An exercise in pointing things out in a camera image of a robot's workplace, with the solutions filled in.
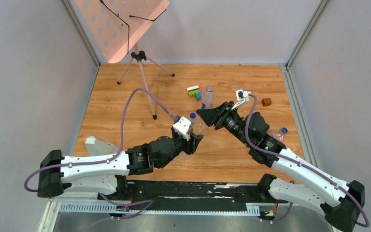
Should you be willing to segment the clear bottle blue cap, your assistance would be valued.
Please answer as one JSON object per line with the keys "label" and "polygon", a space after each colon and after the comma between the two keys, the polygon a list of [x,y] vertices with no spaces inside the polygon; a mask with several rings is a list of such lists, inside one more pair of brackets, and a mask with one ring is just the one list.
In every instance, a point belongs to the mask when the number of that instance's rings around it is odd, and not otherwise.
{"label": "clear bottle blue cap", "polygon": [[288,133],[288,129],[285,128],[285,127],[282,127],[278,130],[273,130],[273,131],[270,131],[268,132],[268,135],[270,135],[272,138],[280,141],[280,142],[283,142],[284,141],[284,138],[285,138],[285,135]]}

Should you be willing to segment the clear bottle white cap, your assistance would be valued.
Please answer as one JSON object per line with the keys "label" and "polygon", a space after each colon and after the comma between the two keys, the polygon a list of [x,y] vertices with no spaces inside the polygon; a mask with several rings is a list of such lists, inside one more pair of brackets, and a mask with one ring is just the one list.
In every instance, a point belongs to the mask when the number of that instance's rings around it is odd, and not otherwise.
{"label": "clear bottle white cap", "polygon": [[[195,119],[191,119],[191,121],[194,122],[194,125],[193,125],[193,133],[195,133],[196,135],[198,134],[202,134],[204,135],[207,131],[207,126],[206,124],[202,121],[202,119],[200,118],[199,115],[196,114],[196,118]],[[189,155],[185,152],[181,152],[179,154],[179,156],[177,157],[179,160],[182,160],[182,161],[185,161],[187,160],[189,157]]]}

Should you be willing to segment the clear Pepsi bottle blue label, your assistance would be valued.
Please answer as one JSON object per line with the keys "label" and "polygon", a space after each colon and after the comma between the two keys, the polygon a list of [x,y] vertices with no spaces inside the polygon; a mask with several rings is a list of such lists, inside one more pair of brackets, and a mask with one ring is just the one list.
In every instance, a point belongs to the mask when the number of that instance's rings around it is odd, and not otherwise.
{"label": "clear Pepsi bottle blue label", "polygon": [[214,86],[208,85],[201,97],[201,108],[212,109],[214,102]]}

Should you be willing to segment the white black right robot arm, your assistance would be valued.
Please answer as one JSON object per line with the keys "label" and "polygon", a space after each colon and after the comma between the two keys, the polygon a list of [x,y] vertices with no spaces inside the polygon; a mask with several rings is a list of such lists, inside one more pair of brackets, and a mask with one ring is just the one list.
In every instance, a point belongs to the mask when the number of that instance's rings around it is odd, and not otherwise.
{"label": "white black right robot arm", "polygon": [[257,197],[288,201],[315,211],[334,228],[353,231],[356,225],[369,227],[364,211],[365,187],[354,180],[346,182],[318,169],[295,154],[280,140],[268,134],[269,125],[259,112],[252,110],[240,117],[234,103],[224,102],[217,108],[198,109],[197,114],[208,127],[225,128],[250,148],[249,155],[259,164],[281,171],[300,184],[286,182],[265,174],[257,187]]}

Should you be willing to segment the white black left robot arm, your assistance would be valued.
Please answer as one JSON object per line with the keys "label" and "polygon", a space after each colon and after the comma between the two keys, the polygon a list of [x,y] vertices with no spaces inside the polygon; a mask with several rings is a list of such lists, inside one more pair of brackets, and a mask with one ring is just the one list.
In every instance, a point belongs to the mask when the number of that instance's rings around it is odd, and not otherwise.
{"label": "white black left robot arm", "polygon": [[192,155],[204,136],[191,133],[190,139],[176,132],[161,136],[120,154],[93,157],[64,156],[60,149],[52,150],[40,163],[37,196],[51,198],[65,192],[96,192],[122,200],[128,195],[127,184],[118,176],[152,173],[164,168],[181,153]]}

